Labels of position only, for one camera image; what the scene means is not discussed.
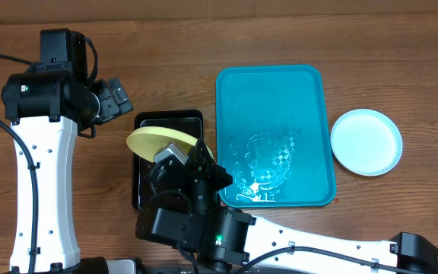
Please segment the yellow plate tray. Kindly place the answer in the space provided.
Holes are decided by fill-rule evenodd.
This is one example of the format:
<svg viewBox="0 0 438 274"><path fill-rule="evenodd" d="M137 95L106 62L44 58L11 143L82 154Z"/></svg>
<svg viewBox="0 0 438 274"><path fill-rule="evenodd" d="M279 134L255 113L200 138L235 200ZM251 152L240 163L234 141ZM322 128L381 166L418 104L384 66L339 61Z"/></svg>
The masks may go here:
<svg viewBox="0 0 438 274"><path fill-rule="evenodd" d="M197 141L197 138L175 129L145 126L133 131L126 139L126 144L139 157L154 162L153 156L170 142L183 146L189 153Z"/></svg>

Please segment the light blue plate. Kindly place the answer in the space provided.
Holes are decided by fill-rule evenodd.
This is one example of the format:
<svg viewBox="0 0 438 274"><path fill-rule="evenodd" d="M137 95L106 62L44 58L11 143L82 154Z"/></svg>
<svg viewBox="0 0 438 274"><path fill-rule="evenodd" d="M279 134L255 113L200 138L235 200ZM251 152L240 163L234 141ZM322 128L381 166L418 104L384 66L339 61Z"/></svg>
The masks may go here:
<svg viewBox="0 0 438 274"><path fill-rule="evenodd" d="M395 123L370 109L351 110L340 116L332 127L330 141L338 162L366 177L390 172L403 152L402 134Z"/></svg>

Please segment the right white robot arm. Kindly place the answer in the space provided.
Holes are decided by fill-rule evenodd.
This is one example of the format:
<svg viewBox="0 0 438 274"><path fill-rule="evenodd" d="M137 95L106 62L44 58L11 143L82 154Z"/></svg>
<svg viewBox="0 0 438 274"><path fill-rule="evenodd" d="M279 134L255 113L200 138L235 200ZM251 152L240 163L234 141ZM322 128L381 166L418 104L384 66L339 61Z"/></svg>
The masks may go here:
<svg viewBox="0 0 438 274"><path fill-rule="evenodd" d="M219 190L233 178L202 140L129 148L150 161L155 188L138 216L139 239L171 246L190 263L215 272L259 268L304 273L436 273L438 248L400 232L391 240L350 241L275 224L223 206Z"/></svg>

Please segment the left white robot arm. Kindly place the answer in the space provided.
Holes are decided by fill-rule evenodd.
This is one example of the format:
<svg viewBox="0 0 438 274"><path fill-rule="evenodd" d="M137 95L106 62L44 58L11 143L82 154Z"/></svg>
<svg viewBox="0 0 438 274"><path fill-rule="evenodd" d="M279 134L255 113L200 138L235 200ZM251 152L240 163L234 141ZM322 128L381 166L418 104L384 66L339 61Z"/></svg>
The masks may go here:
<svg viewBox="0 0 438 274"><path fill-rule="evenodd" d="M48 64L11 75L2 101L17 154L17 230L12 273L107 272L105 259L82 260L72 210L77 137L132 110L118 78L94 80Z"/></svg>

